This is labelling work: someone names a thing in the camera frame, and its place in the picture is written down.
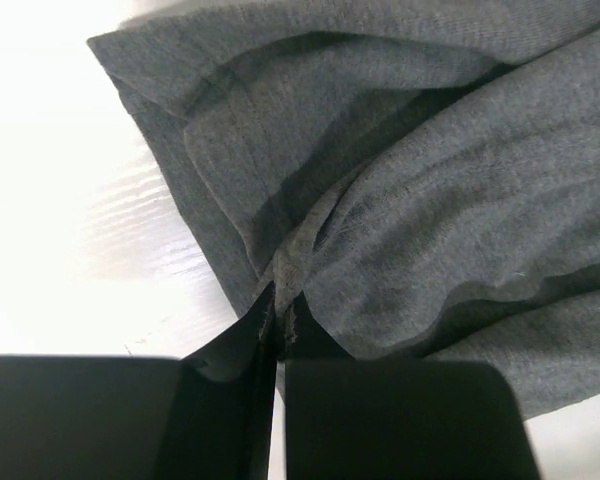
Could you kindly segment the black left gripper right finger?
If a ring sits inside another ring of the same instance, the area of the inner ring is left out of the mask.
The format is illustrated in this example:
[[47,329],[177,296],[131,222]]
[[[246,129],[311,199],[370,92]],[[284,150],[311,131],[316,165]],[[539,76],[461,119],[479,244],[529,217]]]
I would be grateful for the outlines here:
[[518,403],[490,365],[356,360],[314,319],[288,312],[290,479],[537,479]]

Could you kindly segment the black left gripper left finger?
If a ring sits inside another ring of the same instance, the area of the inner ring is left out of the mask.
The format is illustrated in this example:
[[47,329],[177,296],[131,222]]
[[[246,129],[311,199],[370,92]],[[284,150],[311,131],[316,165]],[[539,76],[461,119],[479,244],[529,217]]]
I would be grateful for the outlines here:
[[273,291],[183,359],[0,356],[0,479],[264,479]]

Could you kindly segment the grey cotton shorts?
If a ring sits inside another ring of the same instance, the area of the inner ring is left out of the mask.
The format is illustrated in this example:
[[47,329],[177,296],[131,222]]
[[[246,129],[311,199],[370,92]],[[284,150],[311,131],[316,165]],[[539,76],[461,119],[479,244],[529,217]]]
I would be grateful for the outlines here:
[[238,314],[600,393],[600,1],[267,1],[90,50]]

